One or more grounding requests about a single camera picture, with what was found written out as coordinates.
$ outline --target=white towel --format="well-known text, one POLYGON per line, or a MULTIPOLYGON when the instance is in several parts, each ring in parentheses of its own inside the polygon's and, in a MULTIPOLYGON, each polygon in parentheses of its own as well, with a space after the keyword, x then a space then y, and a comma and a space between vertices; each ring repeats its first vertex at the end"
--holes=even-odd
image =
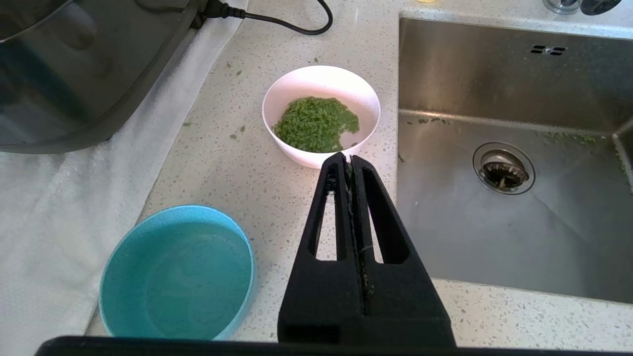
POLYGON ((50 338, 84 333, 108 256, 136 223, 240 22, 213 19, 190 30, 184 54, 109 141, 63 155, 0 153, 0 355, 33 355, 50 338))

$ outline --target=blue bowl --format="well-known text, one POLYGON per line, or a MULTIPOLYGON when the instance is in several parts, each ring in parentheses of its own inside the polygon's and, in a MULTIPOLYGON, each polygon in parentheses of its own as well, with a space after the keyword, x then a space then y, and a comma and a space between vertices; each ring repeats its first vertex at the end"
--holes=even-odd
POLYGON ((99 311, 112 336, 225 340, 253 304, 248 238, 201 205, 171 207, 135 226, 106 264, 99 311))

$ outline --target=sink drain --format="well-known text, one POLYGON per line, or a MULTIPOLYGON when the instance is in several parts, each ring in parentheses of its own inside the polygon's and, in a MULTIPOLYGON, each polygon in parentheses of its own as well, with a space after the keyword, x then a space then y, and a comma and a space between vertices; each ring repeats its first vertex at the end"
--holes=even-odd
POLYGON ((521 194, 534 185, 536 173, 520 149, 506 143, 486 143, 475 151, 473 167, 479 179, 503 194, 521 194))

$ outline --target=white bowl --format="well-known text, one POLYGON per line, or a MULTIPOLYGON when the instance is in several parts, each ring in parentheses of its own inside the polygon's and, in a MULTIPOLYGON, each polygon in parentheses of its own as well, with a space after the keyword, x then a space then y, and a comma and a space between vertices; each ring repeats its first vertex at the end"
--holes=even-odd
POLYGON ((272 130, 290 103, 307 96, 337 98, 358 116, 360 130, 355 134, 345 132, 341 135, 341 152, 347 157, 357 155, 378 127, 380 102, 376 92, 364 79, 349 70, 325 65, 293 70, 277 79, 266 92, 261 114, 266 128, 282 151, 300 165, 321 168, 323 161, 336 153, 301 151, 281 141, 272 130))

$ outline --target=chopped green beans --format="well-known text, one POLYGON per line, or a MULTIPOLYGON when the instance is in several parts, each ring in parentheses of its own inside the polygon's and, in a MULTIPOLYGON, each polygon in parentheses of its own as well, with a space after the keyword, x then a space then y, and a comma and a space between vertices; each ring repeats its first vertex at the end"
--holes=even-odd
POLYGON ((275 135, 302 151, 328 153, 342 151, 343 132, 358 132, 358 117, 335 98, 310 96, 293 101, 277 125, 275 135))

